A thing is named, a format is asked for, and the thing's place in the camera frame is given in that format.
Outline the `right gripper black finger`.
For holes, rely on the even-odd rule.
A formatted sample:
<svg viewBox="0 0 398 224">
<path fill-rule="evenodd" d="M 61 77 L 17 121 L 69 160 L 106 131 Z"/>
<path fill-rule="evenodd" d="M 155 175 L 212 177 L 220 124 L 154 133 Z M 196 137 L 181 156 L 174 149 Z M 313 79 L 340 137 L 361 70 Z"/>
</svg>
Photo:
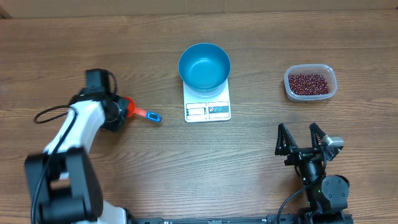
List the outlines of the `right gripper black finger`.
<svg viewBox="0 0 398 224">
<path fill-rule="evenodd" d="M 297 152 L 298 145 L 294 138 L 286 128 L 284 123 L 280 123 L 277 129 L 277 143 L 275 147 L 276 156 L 287 156 L 291 153 Z"/>
<path fill-rule="evenodd" d="M 312 123 L 310 126 L 310 135 L 311 135 L 311 141 L 312 141 L 312 147 L 315 148 L 320 148 L 321 146 L 321 140 L 326 136 L 326 134 L 321 130 L 321 128 L 316 124 Z"/>
</svg>

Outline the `orange scoop with blue handle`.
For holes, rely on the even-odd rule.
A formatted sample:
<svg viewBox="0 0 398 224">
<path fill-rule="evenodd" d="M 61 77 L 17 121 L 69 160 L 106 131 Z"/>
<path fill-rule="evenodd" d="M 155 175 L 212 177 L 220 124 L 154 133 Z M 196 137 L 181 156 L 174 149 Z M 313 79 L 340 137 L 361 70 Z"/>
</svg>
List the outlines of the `orange scoop with blue handle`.
<svg viewBox="0 0 398 224">
<path fill-rule="evenodd" d="M 129 98 L 129 97 L 124 97 L 125 100 L 128 101 L 128 105 L 127 105 L 127 117 L 131 118 L 134 115 L 138 115 L 141 116 L 145 119 L 148 119 L 150 121 L 156 122 L 156 123 L 160 123 L 162 120 L 161 115 L 152 112 L 152 111 L 148 111 L 142 108 L 138 108 L 135 104 L 135 102 Z"/>
</svg>

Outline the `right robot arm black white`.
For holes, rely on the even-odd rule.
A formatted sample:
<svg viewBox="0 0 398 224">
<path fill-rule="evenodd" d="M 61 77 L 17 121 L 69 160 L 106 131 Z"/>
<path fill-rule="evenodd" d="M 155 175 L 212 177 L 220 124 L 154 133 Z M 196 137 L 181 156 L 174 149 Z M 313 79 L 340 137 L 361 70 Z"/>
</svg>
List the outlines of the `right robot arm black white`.
<svg viewBox="0 0 398 224">
<path fill-rule="evenodd" d="M 304 192 L 308 207 L 294 215 L 294 223 L 353 223 L 351 215 L 344 215 L 348 208 L 349 181 L 342 175 L 326 174 L 327 163 L 332 161 L 344 147 L 340 136 L 327 135 L 316 124 L 309 126 L 311 147 L 300 148 L 286 128 L 278 125 L 275 155 L 286 156 L 284 164 L 294 166 L 303 188 L 293 193 L 280 206 L 277 223 L 282 221 L 282 211 L 298 194 Z"/>
</svg>

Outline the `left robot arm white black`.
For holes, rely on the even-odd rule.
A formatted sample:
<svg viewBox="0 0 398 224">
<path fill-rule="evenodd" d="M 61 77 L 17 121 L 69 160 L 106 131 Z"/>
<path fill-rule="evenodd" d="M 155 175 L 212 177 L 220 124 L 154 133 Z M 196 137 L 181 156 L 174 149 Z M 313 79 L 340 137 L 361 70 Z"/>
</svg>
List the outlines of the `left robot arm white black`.
<svg viewBox="0 0 398 224">
<path fill-rule="evenodd" d="M 32 223 L 135 222 L 128 209 L 104 201 L 88 156 L 99 129 L 121 129 L 129 104 L 115 94 L 94 93 L 75 95 L 66 105 L 67 118 L 53 141 L 25 159 Z"/>
</svg>

